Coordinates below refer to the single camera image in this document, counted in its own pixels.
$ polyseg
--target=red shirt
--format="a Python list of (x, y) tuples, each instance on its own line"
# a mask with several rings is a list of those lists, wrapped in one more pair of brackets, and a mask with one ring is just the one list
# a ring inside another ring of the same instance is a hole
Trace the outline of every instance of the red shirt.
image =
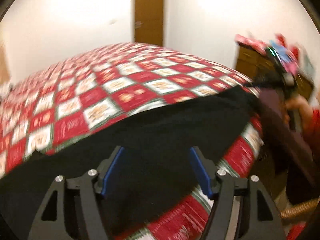
[(303, 133), (304, 140), (309, 144), (313, 161), (320, 166), (320, 111), (313, 110), (313, 118), (310, 126)]

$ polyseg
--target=bedspread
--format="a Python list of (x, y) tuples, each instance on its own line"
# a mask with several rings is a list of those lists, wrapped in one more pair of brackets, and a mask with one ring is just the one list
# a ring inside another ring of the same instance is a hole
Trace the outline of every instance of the bedspread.
[[(51, 155), (133, 114), (247, 81), (218, 63), (142, 43), (104, 46), (69, 58), (31, 75), (2, 101), (0, 177), (35, 149)], [(246, 177), (258, 156), (260, 134), (259, 118), (252, 118), (217, 165)], [(196, 188), (158, 221), (118, 239), (194, 239), (211, 206)]]

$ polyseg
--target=person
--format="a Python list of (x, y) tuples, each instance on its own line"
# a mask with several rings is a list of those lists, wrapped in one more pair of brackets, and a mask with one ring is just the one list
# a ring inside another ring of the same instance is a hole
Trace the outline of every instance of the person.
[[(312, 108), (308, 101), (301, 95), (290, 98), (285, 102), (285, 109), (298, 109), (301, 116), (303, 139), (310, 146), (313, 161), (320, 167), (320, 110)], [(284, 115), (286, 123), (289, 122), (288, 114)]]

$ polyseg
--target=silver screw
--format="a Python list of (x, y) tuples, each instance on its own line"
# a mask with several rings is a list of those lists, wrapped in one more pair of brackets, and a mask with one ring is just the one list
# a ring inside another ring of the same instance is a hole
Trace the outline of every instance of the silver screw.
[(61, 181), (63, 181), (63, 176), (61, 176), (61, 175), (57, 176), (57, 177), (55, 178), (55, 181), (56, 181), (56, 182), (61, 182)]
[(253, 182), (258, 182), (258, 181), (259, 181), (259, 177), (256, 176), (256, 175), (252, 175), (252, 176), (251, 176), (251, 180), (252, 180)]
[(96, 170), (89, 170), (88, 171), (88, 175), (89, 176), (95, 176), (97, 174), (97, 171)]
[(224, 176), (224, 175), (227, 174), (227, 172), (226, 172), (225, 170), (223, 170), (223, 169), (219, 169), (219, 170), (217, 171), (217, 173), (218, 173), (220, 176)]

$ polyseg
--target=white wall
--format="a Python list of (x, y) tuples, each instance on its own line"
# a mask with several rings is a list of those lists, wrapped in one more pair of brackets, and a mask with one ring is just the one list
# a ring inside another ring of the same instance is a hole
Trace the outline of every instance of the white wall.
[(133, 41), (132, 0), (15, 0), (1, 24), (12, 81), (81, 52)]
[(299, 42), (317, 68), (320, 80), (320, 35), (298, 0), (169, 0), (168, 46), (228, 67), (235, 66), (236, 34), (268, 42), (282, 33)]

